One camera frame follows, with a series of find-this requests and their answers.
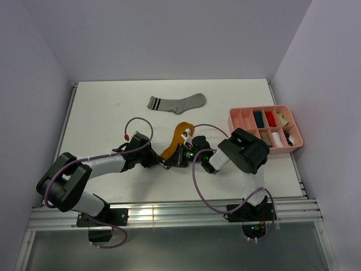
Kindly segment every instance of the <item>black stripe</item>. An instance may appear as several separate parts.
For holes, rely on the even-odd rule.
[[[154,110],[154,108],[156,108],[156,103],[158,101],[158,98],[156,98],[156,100],[154,101],[154,104],[153,104],[153,107],[152,107],[152,110]]]
[[[161,100],[161,99],[158,100],[158,105],[157,105],[157,107],[156,107],[156,110],[158,110],[158,108],[159,108],[160,100]]]

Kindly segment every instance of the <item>gray floor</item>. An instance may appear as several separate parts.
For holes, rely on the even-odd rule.
[[[133,229],[122,247],[90,247],[86,231],[36,234],[27,271],[327,270],[313,223],[281,224],[247,243],[240,226]]]

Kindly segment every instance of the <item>red rolled sock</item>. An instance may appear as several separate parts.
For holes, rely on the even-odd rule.
[[[265,112],[265,115],[266,115],[266,119],[268,121],[268,125],[270,127],[276,127],[276,121],[275,121],[275,118],[273,117],[272,112]]]

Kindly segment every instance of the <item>black and white rolled sock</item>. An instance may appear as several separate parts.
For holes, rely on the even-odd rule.
[[[205,103],[206,99],[202,93],[179,100],[167,100],[151,96],[148,108],[151,110],[174,112],[179,115],[187,110],[202,107]]]

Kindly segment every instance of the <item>orange sock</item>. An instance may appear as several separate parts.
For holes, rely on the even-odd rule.
[[[169,147],[160,155],[165,161],[167,161],[173,153],[177,150],[178,144],[184,143],[184,138],[182,137],[182,133],[186,131],[186,129],[192,128],[194,125],[182,122],[175,127],[173,139],[171,140],[171,144]],[[191,130],[190,135],[194,134],[194,129]]]

